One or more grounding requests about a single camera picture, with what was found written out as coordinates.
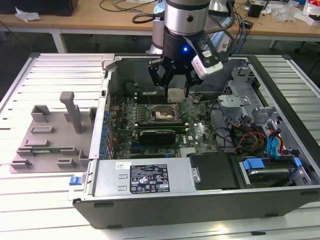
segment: blue drive bracket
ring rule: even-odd
[[[242,163],[245,170],[266,168],[261,158],[247,158]]]

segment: aluminum rail table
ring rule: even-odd
[[[73,208],[69,180],[74,173],[10,174],[7,163],[14,158],[28,129],[34,105],[47,105],[50,111],[66,111],[59,100],[60,93],[73,91],[74,103],[81,111],[97,106],[104,78],[102,57],[102,54],[30,57],[0,103],[1,240],[37,240],[44,236],[47,240],[320,238],[320,202],[309,203],[280,217],[97,230]],[[266,55],[258,58],[319,143],[320,105],[316,104],[319,90],[292,60]]]

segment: black plastic cover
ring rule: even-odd
[[[236,159],[237,155],[227,152],[192,153],[189,155],[192,168],[197,168],[200,182],[197,190],[243,189],[246,188]]]

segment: blue tab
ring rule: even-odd
[[[80,176],[72,176],[70,177],[70,186],[76,186],[76,185],[81,185],[81,177]]]
[[[247,158],[243,161],[243,166],[245,170],[265,168],[264,162],[261,158]]]
[[[272,143],[272,138],[268,138],[268,141],[266,143],[266,153],[270,154],[271,153],[271,143]]]
[[[278,143],[279,143],[278,138],[274,138],[273,142],[272,142],[272,148],[271,148],[271,156],[273,156],[273,157],[277,156]]]
[[[294,158],[294,163],[297,167],[301,167],[302,166],[302,163],[300,161],[300,159],[298,157],[295,157]]]

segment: screw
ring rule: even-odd
[[[196,184],[200,183],[200,177],[199,176],[193,176],[193,180]]]

